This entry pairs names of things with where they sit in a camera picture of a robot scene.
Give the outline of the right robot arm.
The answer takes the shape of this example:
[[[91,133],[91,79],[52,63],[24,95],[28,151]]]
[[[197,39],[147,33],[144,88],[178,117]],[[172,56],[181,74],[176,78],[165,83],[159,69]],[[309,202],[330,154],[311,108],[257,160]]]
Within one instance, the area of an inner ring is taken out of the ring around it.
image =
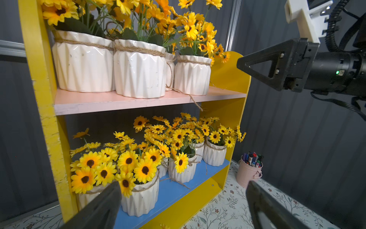
[[[309,90],[314,99],[357,113],[366,99],[366,17],[356,17],[339,43],[335,33],[347,1],[287,1],[286,20],[296,22],[300,38],[241,57],[237,68],[277,90]]]

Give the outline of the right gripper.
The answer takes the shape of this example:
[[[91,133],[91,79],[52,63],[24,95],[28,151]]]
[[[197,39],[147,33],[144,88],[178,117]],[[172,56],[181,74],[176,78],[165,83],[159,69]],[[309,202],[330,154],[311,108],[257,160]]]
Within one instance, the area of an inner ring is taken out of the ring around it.
[[[277,91],[355,92],[354,54],[318,52],[314,43],[301,47],[294,54],[296,40],[290,39],[239,58],[236,67]]]

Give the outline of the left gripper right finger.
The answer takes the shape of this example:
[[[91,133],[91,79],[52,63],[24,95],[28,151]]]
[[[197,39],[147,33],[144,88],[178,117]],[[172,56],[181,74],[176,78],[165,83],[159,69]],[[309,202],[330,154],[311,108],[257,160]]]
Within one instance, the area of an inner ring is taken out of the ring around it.
[[[308,228],[256,182],[248,183],[246,197],[255,229]]]

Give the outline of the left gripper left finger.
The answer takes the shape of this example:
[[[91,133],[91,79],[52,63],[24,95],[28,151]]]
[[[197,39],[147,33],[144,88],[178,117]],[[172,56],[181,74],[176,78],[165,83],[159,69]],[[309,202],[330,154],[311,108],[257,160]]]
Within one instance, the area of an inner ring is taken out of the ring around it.
[[[62,229],[112,229],[122,200],[120,185],[111,183],[81,212],[61,226]]]

